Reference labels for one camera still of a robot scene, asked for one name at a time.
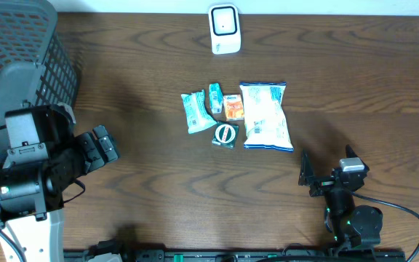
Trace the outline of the large white snack bag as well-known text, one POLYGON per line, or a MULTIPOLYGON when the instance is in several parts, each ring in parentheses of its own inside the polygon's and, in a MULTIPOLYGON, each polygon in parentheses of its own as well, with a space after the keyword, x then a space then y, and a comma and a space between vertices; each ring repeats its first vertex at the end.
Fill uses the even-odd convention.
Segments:
POLYGON ((241 82, 246 149, 293 152, 282 108, 286 82, 241 82))

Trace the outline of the orange tissue pack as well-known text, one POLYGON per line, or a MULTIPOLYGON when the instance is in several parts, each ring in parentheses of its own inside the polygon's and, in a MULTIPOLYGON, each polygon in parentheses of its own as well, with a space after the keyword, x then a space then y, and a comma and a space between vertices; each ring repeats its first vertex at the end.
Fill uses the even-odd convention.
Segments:
POLYGON ((244 108, 241 95, 224 95, 223 107, 228 121, 238 121, 244 119, 244 108))

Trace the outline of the grey plastic mesh basket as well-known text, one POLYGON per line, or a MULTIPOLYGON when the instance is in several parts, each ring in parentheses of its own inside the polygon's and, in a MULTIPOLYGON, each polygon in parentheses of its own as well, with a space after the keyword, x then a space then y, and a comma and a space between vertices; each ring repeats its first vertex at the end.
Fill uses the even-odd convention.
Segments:
POLYGON ((9 148, 6 112, 75 103, 79 76, 56 27, 48 1, 0 1, 0 165, 9 148))

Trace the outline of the small teal tissue pack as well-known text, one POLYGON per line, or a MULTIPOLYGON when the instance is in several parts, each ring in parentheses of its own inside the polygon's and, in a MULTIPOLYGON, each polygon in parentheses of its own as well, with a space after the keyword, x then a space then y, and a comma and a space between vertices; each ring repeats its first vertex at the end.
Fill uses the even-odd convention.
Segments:
POLYGON ((209 105, 213 114, 220 114, 223 109, 223 93, 218 83, 209 85, 209 105))

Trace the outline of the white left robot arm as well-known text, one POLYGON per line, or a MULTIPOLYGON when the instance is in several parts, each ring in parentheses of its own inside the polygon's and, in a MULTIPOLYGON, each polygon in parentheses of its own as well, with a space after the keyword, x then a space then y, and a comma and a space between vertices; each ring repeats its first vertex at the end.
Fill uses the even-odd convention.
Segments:
POLYGON ((24 141, 0 169, 0 243, 8 261, 64 261, 63 191, 119 158, 103 125, 58 143, 24 141))

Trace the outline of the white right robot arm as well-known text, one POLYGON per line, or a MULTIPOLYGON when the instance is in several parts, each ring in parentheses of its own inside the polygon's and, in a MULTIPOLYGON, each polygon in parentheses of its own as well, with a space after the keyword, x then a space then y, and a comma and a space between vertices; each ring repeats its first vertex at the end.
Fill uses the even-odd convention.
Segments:
POLYGON ((325 198, 324 223, 336 241, 329 249, 331 255, 369 250, 380 243, 382 212, 369 205, 355 205, 353 196, 364 185, 369 170, 354 150, 346 146, 346 158, 328 176, 319 177, 307 152, 302 152, 298 184, 308 186, 311 197, 325 198))

